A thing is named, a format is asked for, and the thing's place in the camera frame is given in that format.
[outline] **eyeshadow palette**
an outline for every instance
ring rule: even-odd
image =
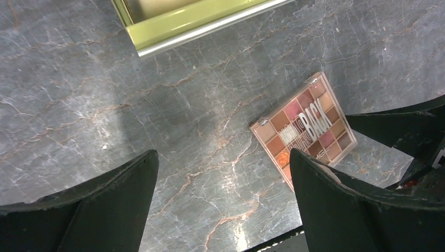
[[[255,122],[250,129],[292,189],[290,150],[299,149],[329,166],[335,166],[357,145],[322,72],[311,76],[301,91],[270,115]]]

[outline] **red object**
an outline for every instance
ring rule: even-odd
[[[403,188],[412,187],[413,185],[417,185],[418,183],[419,183],[419,182],[417,182],[417,181],[415,181],[415,180],[412,180],[412,181],[406,183],[406,184],[403,186]]]

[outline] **metal edge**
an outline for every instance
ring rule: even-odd
[[[137,54],[139,55],[139,57],[154,56],[156,54],[165,52],[165,51],[170,50],[174,47],[183,45],[183,44],[190,42],[192,40],[195,40],[197,38],[201,38],[205,35],[216,32],[216,31],[221,30],[221,29],[228,27],[230,25],[236,24],[236,23],[246,20],[248,18],[254,17],[256,15],[259,15],[261,13],[267,12],[271,9],[280,7],[282,5],[285,5],[287,3],[294,2],[294,1],[295,0],[270,0],[268,2],[259,4],[257,6],[254,6],[254,7],[245,9],[245,10],[241,10],[237,13],[232,14],[232,15],[220,18],[216,21],[207,23],[207,24],[202,25],[198,28],[186,31],[186,32],[181,33],[177,36],[166,39],[160,43],[148,46],[148,47],[140,49],[140,50],[137,50]]]
[[[131,18],[130,12],[124,0],[111,0],[111,3],[113,4],[114,9],[118,13],[119,19],[121,20],[122,24],[125,27],[133,25],[133,20]]]
[[[187,0],[132,1],[143,2]],[[141,50],[267,1],[270,0],[198,0],[193,4],[145,19],[144,21],[127,27],[126,30],[130,35],[136,50]]]

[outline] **marble floor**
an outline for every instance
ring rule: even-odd
[[[299,225],[249,124],[324,71],[346,114],[445,93],[439,0],[301,0],[139,58],[109,0],[0,3],[0,204],[157,149],[140,251],[242,251]],[[386,186],[410,158],[362,135],[336,168]]]

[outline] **pink eyeshadow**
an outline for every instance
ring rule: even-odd
[[[290,120],[295,119],[301,112],[300,105],[296,100],[293,100],[284,108],[285,113],[288,115]]]
[[[309,91],[309,89],[306,90],[301,95],[299,95],[297,99],[300,102],[302,109],[309,108],[309,105],[312,102],[314,102],[314,98],[312,97],[311,92]]]
[[[325,148],[329,147],[335,141],[334,135],[328,130],[320,137],[321,145]]]

